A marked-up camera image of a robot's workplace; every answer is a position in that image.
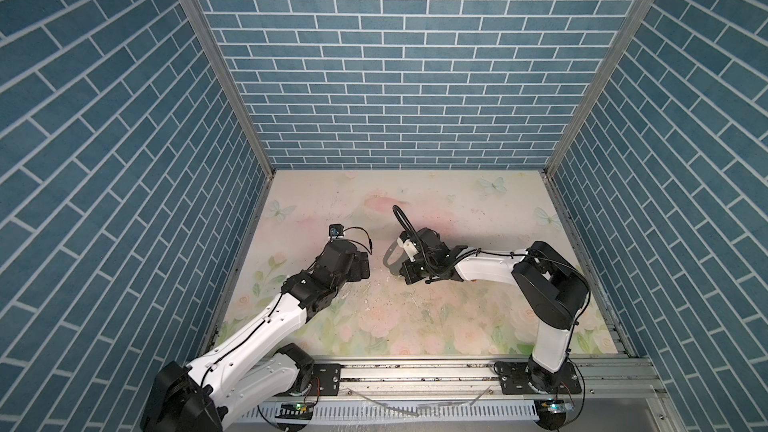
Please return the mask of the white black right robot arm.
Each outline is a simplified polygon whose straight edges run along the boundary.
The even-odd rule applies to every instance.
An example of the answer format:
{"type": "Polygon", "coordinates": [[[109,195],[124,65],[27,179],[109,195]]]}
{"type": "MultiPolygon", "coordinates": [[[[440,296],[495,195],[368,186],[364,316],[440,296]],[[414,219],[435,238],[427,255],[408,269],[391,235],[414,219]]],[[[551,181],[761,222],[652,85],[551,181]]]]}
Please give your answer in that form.
{"type": "Polygon", "coordinates": [[[548,243],[522,251],[450,248],[429,228],[402,232],[397,245],[406,258],[399,274],[409,285],[423,281],[488,281],[516,285],[539,321],[527,375],[539,393],[552,393],[566,376],[574,329],[591,291],[581,273],[548,243]]]}

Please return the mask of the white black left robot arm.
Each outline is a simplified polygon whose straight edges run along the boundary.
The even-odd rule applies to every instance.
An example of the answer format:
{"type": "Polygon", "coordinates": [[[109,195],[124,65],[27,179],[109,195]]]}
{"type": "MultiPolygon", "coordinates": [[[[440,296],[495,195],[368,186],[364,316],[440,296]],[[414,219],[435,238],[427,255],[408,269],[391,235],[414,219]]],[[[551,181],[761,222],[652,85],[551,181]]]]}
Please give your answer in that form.
{"type": "Polygon", "coordinates": [[[314,359],[283,341],[329,307],[346,283],[369,278],[371,252],[371,244],[330,239],[231,337],[186,365],[164,366],[154,378],[140,429],[224,431],[267,399],[305,394],[314,359]]]}

